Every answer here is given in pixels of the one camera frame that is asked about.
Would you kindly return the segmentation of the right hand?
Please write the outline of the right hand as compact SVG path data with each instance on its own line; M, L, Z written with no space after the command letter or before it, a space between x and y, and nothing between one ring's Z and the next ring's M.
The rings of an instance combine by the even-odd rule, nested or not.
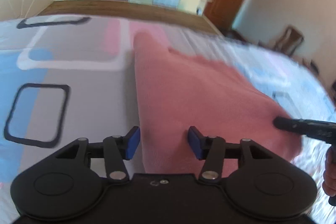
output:
M336 170L333 163L333 149L330 147L326 153L325 171L323 173L323 191L329 197L335 197L336 194Z

